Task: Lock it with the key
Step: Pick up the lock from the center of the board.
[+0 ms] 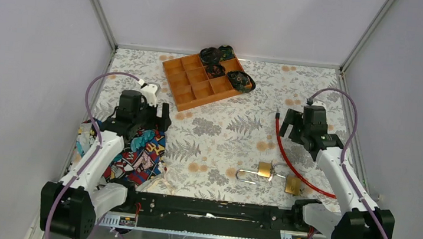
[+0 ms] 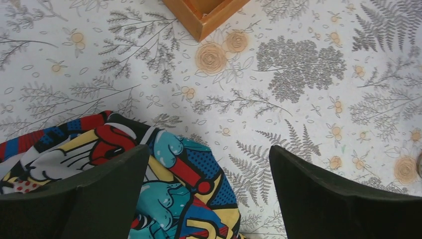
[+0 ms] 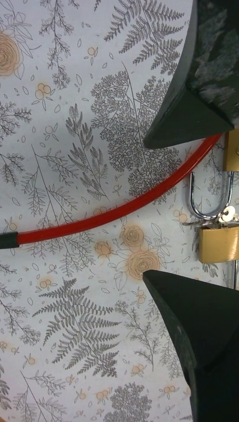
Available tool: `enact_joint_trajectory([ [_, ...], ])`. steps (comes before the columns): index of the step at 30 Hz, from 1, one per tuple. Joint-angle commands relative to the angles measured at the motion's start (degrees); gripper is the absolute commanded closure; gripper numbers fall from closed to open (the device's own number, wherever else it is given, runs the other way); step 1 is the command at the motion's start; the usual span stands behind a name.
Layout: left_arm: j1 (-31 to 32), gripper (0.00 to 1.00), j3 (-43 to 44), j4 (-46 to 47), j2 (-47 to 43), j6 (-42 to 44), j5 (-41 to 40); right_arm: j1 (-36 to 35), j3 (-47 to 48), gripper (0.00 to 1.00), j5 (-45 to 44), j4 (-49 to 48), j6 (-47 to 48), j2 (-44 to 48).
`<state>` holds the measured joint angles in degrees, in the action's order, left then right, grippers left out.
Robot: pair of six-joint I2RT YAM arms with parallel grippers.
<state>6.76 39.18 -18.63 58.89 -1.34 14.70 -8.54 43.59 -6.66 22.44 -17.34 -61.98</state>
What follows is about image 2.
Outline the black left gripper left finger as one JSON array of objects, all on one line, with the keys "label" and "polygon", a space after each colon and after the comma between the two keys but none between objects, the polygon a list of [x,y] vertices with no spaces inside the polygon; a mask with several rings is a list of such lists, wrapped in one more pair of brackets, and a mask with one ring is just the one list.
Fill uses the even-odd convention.
[{"label": "black left gripper left finger", "polygon": [[138,145],[107,163],[0,198],[3,239],[125,239],[149,160]]}]

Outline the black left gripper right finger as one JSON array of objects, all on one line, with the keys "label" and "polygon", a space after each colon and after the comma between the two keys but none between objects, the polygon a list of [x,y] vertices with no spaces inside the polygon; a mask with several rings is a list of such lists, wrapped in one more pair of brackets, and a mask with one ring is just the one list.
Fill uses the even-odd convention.
[{"label": "black left gripper right finger", "polygon": [[421,197],[369,187],[274,145],[270,168],[290,239],[419,239]]}]

